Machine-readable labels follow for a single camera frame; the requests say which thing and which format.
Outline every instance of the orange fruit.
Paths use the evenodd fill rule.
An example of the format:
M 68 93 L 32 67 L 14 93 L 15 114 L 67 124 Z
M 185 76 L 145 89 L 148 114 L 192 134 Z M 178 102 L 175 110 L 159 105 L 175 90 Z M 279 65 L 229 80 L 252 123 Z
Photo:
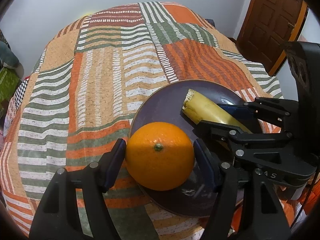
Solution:
M 152 122 L 129 139 L 125 161 L 130 175 L 142 186 L 169 190 L 183 184 L 195 161 L 192 143 L 179 127 Z

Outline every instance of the bedspread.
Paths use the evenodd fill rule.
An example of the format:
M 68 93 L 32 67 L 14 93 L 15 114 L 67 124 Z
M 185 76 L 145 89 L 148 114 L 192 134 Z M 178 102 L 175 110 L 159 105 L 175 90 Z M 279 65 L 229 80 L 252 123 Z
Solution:
M 7 209 L 26 235 L 60 167 L 84 168 L 128 139 L 140 105 L 184 79 L 222 84 L 246 101 L 282 98 L 279 81 L 240 55 L 232 41 L 183 5 L 143 2 L 110 8 L 63 28 L 44 49 L 0 155 Z M 262 123 L 264 132 L 279 128 Z M 90 228 L 77 191 L 86 234 Z M 123 163 L 104 195 L 122 239 L 199 239 L 198 219 L 161 210 Z

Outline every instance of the wooden door frame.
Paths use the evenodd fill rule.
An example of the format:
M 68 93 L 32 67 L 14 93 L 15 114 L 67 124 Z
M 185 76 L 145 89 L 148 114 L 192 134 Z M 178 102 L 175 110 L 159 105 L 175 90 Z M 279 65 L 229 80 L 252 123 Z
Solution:
M 244 18 L 241 30 L 240 30 L 239 35 L 238 35 L 237 40 L 236 40 L 236 45 L 239 45 L 240 40 L 242 39 L 242 37 L 244 35 L 244 31 L 245 31 L 245 29 L 247 27 L 250 15 L 252 13 L 254 2 L 255 2 L 255 0 L 250 0 L 250 4 L 249 4 L 248 10 L 247 10 L 247 14 L 246 14 L 246 16 Z M 303 25 L 304 25 L 305 16 L 306 16 L 307 11 L 308 11 L 308 6 L 307 6 L 306 2 L 303 1 L 302 5 L 301 5 L 301 10 L 300 10 L 300 13 L 299 13 L 299 16 L 298 16 L 297 23 L 296 23 L 295 27 L 292 29 L 289 41 L 296 41 L 298 39 L 298 36 L 301 33 L 301 30 L 302 30 Z M 280 67 L 282 66 L 282 64 L 284 63 L 285 59 L 286 59 L 286 56 L 285 56 L 285 53 L 283 51 L 281 53 L 281 55 L 279 56 L 279 58 L 277 59 L 277 61 L 275 62 L 275 64 L 273 65 L 273 67 L 271 68 L 271 70 L 269 71 L 268 74 L 270 76 L 273 76 L 275 73 L 277 73 L 278 70 L 280 69 Z

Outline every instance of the door panel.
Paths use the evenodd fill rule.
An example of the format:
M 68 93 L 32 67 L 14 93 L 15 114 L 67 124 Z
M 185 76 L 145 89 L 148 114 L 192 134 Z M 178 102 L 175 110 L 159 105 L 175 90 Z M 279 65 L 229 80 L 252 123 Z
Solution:
M 261 62 L 267 72 L 279 58 L 297 22 L 302 0 L 255 0 L 237 46 L 248 60 Z

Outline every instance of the black and white checkered cloth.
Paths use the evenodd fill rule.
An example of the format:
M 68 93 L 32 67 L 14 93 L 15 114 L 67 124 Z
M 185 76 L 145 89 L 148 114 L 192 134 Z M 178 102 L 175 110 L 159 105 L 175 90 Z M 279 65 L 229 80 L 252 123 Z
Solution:
M 23 96 L 24 96 L 24 93 L 26 92 L 28 82 L 29 82 L 29 78 L 25 79 L 21 83 L 21 85 L 18 87 L 16 92 L 14 93 L 14 103 L 16 105 L 16 109 L 17 110 L 18 110 L 18 108 L 20 107 L 20 105 L 22 103 Z

